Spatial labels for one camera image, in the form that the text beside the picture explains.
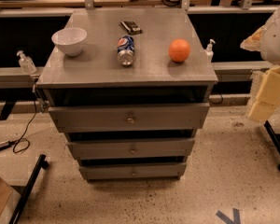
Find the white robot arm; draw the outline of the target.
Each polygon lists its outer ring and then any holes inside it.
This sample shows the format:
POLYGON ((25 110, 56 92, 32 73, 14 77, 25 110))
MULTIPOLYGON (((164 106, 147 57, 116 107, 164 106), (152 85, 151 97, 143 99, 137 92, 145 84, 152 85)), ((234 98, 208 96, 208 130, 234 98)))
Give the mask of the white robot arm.
POLYGON ((259 51, 261 58, 271 64, 267 71, 253 74, 248 104, 247 117, 263 123, 280 106, 280 6, 240 48, 259 51))

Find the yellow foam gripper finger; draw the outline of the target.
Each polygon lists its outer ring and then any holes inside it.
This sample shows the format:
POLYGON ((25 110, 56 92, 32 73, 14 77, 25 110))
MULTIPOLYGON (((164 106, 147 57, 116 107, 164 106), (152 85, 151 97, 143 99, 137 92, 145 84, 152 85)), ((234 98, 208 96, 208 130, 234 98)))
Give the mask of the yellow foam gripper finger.
POLYGON ((248 51, 260 51, 261 39, 263 33, 263 26, 258 28, 251 36, 246 38, 240 45, 241 49, 248 51))
POLYGON ((280 106, 280 65, 273 65, 262 75, 262 80, 247 117, 265 122, 280 106))

